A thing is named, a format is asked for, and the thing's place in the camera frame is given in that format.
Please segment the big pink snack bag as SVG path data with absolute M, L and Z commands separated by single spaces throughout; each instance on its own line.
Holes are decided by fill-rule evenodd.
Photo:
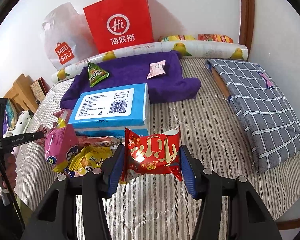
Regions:
M 44 145 L 45 161 L 53 172 L 61 173 L 78 154 L 78 139 L 72 125 L 54 128 L 47 133 Z

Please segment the pink white candy packet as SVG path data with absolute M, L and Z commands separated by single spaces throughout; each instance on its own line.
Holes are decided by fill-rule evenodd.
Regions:
M 53 112 L 53 115 L 57 118 L 56 122 L 53 122 L 53 128 L 63 128 L 65 127 L 70 119 L 72 110 L 70 109 L 62 109 L 58 112 Z

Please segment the yellow snack packet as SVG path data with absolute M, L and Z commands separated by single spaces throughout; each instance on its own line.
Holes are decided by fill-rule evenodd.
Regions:
M 69 165 L 69 170 L 75 177 L 84 176 L 94 168 L 100 168 L 104 160 L 113 156 L 110 147 L 97 147 L 88 145 L 74 156 Z

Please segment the pink red snack bag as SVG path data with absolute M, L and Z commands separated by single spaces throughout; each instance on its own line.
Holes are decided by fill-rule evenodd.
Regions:
M 110 147 L 120 143 L 120 139 L 116 137 L 87 137 L 87 136 L 77 136 L 78 146 L 86 147 L 88 145 L 93 145 L 96 147 Z

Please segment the red snack packet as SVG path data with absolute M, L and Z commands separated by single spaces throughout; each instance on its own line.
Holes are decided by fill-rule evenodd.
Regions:
M 126 184 L 144 174 L 172 174 L 181 181 L 179 147 L 178 126 L 147 136 L 125 129 L 125 157 L 120 183 Z

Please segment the green triangle snack packet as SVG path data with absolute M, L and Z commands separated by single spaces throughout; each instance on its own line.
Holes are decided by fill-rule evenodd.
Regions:
M 98 64 L 89 62 L 88 63 L 88 77 L 90 88 L 94 87 L 96 84 L 106 79 L 109 73 L 102 69 Z

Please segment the light pink small snack packet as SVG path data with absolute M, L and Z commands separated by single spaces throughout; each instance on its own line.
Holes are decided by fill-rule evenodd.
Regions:
M 166 60 L 162 60 L 155 63 L 149 64 L 149 74 L 147 75 L 147 79 L 154 78 L 156 76 L 165 75 L 166 72 L 164 70 Z

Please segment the wooden chair back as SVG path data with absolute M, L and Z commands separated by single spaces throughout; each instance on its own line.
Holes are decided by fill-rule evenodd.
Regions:
M 21 74 L 4 95 L 4 98 L 10 99 L 17 113 L 31 111 L 34 114 L 38 109 L 39 105 L 30 87 L 31 81 L 29 76 Z

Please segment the brown patterned book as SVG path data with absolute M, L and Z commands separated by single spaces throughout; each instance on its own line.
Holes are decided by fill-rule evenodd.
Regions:
M 50 90 L 50 86 L 46 83 L 46 81 L 42 77 L 33 81 L 30 84 L 30 88 L 34 94 L 36 103 L 38 105 L 40 105 L 42 103 L 42 101 L 45 99 L 48 91 Z

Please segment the grey checked folded cloth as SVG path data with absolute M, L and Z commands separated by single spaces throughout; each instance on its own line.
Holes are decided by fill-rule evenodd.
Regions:
M 300 121 L 260 64 L 207 59 L 225 83 L 228 102 L 246 133 L 255 169 L 264 173 L 300 152 Z

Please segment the blue tissue box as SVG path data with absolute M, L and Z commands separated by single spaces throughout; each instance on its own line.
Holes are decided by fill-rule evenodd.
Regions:
M 81 94 L 71 113 L 77 135 L 123 138 L 128 128 L 150 133 L 150 101 L 146 83 L 106 88 Z

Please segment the white Miniso plastic bag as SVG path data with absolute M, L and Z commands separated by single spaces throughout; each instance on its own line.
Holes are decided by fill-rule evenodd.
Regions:
M 97 54 L 87 20 L 68 2 L 45 16 L 44 49 L 57 70 Z

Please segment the purple towel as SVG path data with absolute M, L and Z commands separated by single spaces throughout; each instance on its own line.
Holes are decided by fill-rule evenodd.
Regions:
M 148 79 L 150 64 L 165 60 L 164 75 Z M 88 68 L 84 67 L 61 98 L 61 109 L 74 109 L 82 93 L 111 87 L 148 84 L 150 103 L 177 102 L 192 99 L 198 93 L 201 82 L 196 77 L 184 78 L 179 54 L 176 51 L 122 57 L 98 64 L 109 76 L 90 87 Z

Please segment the rolled lemon print paper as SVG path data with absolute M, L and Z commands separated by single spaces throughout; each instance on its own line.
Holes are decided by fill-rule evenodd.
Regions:
M 77 63 L 73 63 L 64 67 L 60 71 L 52 74 L 51 81 L 53 83 L 63 82 L 65 80 L 74 78 L 80 74 L 82 69 L 87 66 L 89 62 L 100 63 L 107 60 L 119 59 L 122 57 L 162 53 L 168 51 L 176 51 L 182 57 L 201 57 L 201 58 L 218 58 L 218 59 L 242 59 L 247 60 L 249 51 L 244 45 L 215 42 L 215 41 L 165 41 L 152 42 L 136 46 L 129 46 L 125 48 L 115 49 L 106 53 L 101 53 Z

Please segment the red paper shopping bag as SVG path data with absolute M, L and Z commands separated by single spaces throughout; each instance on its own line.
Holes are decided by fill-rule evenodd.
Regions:
M 154 41 L 148 0 L 99 0 L 83 10 L 99 53 Z

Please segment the orange chips bag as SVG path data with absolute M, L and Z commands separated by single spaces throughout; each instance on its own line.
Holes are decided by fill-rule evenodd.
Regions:
M 233 39 L 220 34 L 198 34 L 198 40 L 233 43 Z

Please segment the yellow chips bag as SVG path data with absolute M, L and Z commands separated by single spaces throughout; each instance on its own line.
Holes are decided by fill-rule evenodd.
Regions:
M 170 35 L 170 36 L 161 36 L 158 39 L 158 42 L 167 42 L 167 41 L 193 41 L 196 40 L 191 35 Z

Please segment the brown door frame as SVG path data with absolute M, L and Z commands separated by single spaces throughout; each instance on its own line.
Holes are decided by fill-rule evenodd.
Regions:
M 255 0 L 241 0 L 241 22 L 239 30 L 239 44 L 251 50 L 255 22 Z

